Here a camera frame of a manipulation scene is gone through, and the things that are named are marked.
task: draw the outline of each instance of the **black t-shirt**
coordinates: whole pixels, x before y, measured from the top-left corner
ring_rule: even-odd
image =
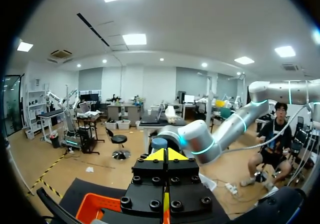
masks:
[[[274,130],[275,132],[281,131],[286,124],[287,124],[286,121],[284,122],[283,125],[279,125],[276,122],[276,120],[272,120],[265,124],[265,126],[261,129],[261,131],[257,136],[258,137],[265,136],[265,141],[268,141],[277,134],[277,133],[274,133]],[[290,126],[288,126],[282,135],[280,135],[275,140],[267,144],[265,148],[269,151],[273,150],[274,152],[280,154],[282,153],[283,148],[291,147],[291,142],[292,142],[292,133],[291,133]]]

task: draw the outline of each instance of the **ceiling duct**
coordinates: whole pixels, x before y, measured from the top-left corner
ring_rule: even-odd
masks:
[[[281,66],[285,71],[299,71],[298,66],[292,63],[284,63]]]
[[[46,59],[48,62],[51,63],[67,63],[73,60],[72,53],[63,49],[63,50],[56,50],[52,52],[49,58]]]

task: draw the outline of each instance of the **sneaker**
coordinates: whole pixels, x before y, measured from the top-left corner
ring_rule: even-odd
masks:
[[[254,183],[255,183],[255,181],[256,181],[256,178],[254,177],[254,178],[248,178],[248,179],[246,179],[246,180],[243,180],[243,181],[241,181],[240,182],[240,185],[242,186],[242,187],[246,187],[246,186],[248,186],[248,185],[253,185]]]
[[[263,186],[268,190],[268,192],[271,192],[274,188],[274,184],[271,182],[265,182]]]

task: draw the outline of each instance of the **glass door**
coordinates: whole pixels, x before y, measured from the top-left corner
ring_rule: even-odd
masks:
[[[3,87],[3,117],[7,136],[22,129],[20,75],[8,75]]]

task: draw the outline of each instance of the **white shelving unit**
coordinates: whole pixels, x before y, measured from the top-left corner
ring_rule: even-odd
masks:
[[[43,88],[39,90],[30,90],[27,89],[27,99],[26,99],[26,108],[27,108],[27,119],[29,126],[33,132],[41,130],[40,120],[37,120],[37,115],[46,113],[46,91]]]

